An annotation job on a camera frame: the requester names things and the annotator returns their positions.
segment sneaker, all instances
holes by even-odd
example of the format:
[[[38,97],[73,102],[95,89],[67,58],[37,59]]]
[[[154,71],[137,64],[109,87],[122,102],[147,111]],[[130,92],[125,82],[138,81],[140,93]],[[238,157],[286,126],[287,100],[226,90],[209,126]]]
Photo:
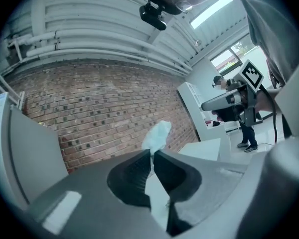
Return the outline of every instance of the sneaker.
[[[246,149],[245,149],[245,152],[251,152],[253,150],[256,150],[258,149],[258,146],[248,146]]]
[[[247,142],[246,143],[241,142],[241,143],[237,144],[237,147],[238,148],[248,147],[248,143]]]

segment skylight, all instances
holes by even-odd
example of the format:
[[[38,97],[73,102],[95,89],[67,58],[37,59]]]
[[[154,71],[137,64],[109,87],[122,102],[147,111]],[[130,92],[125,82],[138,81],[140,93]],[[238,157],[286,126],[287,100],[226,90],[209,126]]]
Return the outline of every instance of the skylight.
[[[214,3],[211,7],[203,11],[196,19],[194,19],[190,24],[194,29],[196,29],[201,23],[208,19],[215,12],[219,11],[222,7],[232,2],[232,0],[219,0]]]

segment camera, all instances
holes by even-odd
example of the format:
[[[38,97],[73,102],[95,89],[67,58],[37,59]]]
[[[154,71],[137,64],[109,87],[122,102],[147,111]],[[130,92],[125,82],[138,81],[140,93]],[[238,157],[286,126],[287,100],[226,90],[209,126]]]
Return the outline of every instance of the camera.
[[[166,29],[166,23],[161,15],[160,7],[155,8],[150,3],[140,7],[140,17],[146,23],[152,25],[160,31]]]

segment ceiling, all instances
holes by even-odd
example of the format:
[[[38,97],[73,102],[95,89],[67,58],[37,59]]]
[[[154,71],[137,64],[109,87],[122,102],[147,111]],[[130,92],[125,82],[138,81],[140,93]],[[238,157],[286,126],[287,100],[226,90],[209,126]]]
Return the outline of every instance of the ceiling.
[[[15,68],[70,59],[75,54],[76,58],[133,61],[186,76],[200,59],[219,52],[226,42],[248,31],[239,0],[193,29],[190,22],[216,1],[197,5],[188,14],[165,15],[167,29],[158,31],[140,19],[139,8],[147,0],[24,0],[7,21],[0,39],[0,72],[7,74]],[[19,37],[18,42],[27,34],[60,34],[69,29],[80,33],[74,31],[28,45],[20,42],[21,58],[11,44],[13,38]]]

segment brick wall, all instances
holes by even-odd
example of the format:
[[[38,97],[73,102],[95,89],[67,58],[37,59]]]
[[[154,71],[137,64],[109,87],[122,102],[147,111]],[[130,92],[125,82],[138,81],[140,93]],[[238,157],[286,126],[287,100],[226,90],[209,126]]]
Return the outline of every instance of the brick wall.
[[[62,62],[10,75],[25,90],[23,112],[59,135],[69,172],[141,149],[160,120],[172,123],[167,148],[198,141],[176,91],[184,81],[161,71],[115,61]]]

